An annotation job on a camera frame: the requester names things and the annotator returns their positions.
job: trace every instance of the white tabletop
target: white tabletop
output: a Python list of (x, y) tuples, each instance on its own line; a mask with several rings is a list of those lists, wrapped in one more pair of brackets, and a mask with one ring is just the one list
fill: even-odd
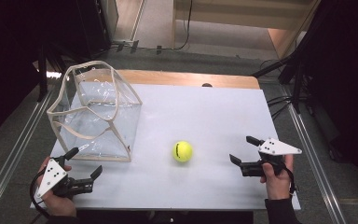
[[(132, 85), (143, 101), (132, 162), (75, 161), (69, 176), (89, 178), (101, 164), (93, 192), (76, 195), (77, 208), (129, 210), (265, 209), (259, 177), (242, 177), (229, 159), (257, 161), (257, 147), (245, 137), (277, 138), (261, 90), (164, 85)], [(172, 157), (177, 141), (193, 148), (193, 158)], [(51, 156), (64, 154), (59, 142)], [(298, 198), (293, 198), (299, 209)]]

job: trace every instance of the yellow ball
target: yellow ball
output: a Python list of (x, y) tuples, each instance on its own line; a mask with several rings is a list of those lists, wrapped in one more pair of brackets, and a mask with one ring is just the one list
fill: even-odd
[(180, 141), (173, 146), (172, 155), (177, 161), (188, 161), (193, 155), (193, 147), (185, 141)]

